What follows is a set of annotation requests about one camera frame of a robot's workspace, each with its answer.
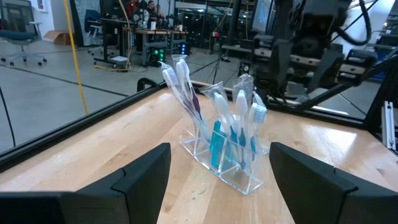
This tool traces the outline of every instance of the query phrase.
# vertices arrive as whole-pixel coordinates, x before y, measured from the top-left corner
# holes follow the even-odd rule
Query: acrylic holder compartment
[[[242,147],[225,135],[213,131],[215,121],[216,118],[206,120],[184,130],[180,143],[198,162],[223,182],[248,195],[264,183],[267,174],[267,155],[264,155],[264,150],[254,152],[250,142],[248,147]],[[204,131],[208,131],[210,139],[208,139],[209,134],[202,133]]]

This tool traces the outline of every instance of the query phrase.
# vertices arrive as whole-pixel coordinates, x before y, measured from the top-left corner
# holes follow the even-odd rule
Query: cardboard box
[[[68,31],[51,30],[44,35],[44,39],[59,45],[70,45]]]

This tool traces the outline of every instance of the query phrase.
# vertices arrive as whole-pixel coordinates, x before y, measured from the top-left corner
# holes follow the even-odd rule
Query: clear acrylic toothbrush holder
[[[268,174],[268,158],[256,144],[254,151],[250,142],[242,147],[225,134],[213,130],[216,118],[196,123],[183,131],[181,145],[206,169],[217,175],[223,182],[244,195],[260,187]],[[201,133],[208,124],[209,139]]]

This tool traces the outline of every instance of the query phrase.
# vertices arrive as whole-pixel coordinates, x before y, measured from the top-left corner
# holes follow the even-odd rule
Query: concrete floor
[[[11,54],[20,50],[14,45],[0,42],[1,54]],[[15,67],[9,68],[7,63],[0,63],[0,86],[3,90],[10,113],[17,144],[47,133],[55,128],[67,124],[84,116],[76,72],[73,64],[70,46],[54,45],[51,42],[36,42],[25,48],[28,52],[43,54],[48,62],[42,67],[35,62],[15,61]],[[217,59],[217,55],[205,55],[205,50],[193,50],[187,58],[190,71],[202,68]],[[144,70],[133,65],[134,72],[116,73],[99,70],[93,66],[93,57],[86,49],[77,52],[78,63],[84,92],[90,112],[103,108],[128,95],[136,93],[137,81],[150,78],[155,82],[162,82],[159,68]],[[133,62],[140,61],[138,55]],[[231,58],[230,63],[220,62],[215,82],[224,81],[224,85],[232,87],[237,77],[239,61]],[[192,80],[211,83],[216,63],[205,67],[192,76]],[[377,92],[379,85],[364,83],[357,88],[351,88],[342,95],[367,112]],[[355,107],[341,96],[322,103],[320,106],[347,112],[353,116],[364,117]],[[6,122],[3,105],[0,104],[0,152],[12,147],[11,134]]]

